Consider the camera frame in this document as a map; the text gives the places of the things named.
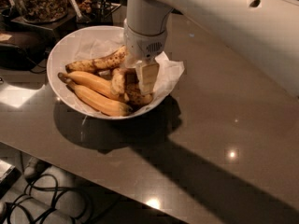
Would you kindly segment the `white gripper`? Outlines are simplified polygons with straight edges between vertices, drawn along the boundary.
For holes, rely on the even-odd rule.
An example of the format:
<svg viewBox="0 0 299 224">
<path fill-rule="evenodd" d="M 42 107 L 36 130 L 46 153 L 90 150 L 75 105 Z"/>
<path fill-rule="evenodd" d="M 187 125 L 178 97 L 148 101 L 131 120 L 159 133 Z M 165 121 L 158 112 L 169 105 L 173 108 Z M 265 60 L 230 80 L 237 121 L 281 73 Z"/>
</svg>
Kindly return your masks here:
<svg viewBox="0 0 299 224">
<path fill-rule="evenodd" d="M 154 60 L 164 51 L 167 38 L 165 26 L 157 22 L 151 24 L 147 21 L 126 19 L 123 38 L 130 53 L 125 57 L 124 66 L 135 68 L 142 95 L 152 93 L 160 65 L 157 63 L 138 63 L 139 60 Z"/>
</svg>

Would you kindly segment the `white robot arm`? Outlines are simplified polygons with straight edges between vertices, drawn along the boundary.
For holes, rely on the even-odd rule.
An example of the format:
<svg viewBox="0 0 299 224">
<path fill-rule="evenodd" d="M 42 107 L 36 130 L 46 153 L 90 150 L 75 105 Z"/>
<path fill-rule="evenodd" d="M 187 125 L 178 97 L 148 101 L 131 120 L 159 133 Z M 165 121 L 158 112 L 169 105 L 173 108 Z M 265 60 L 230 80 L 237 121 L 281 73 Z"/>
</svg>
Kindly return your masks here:
<svg viewBox="0 0 299 224">
<path fill-rule="evenodd" d="M 124 39 L 134 58 L 152 60 L 163 51 L 172 9 L 299 95 L 298 0 L 127 0 Z"/>
</svg>

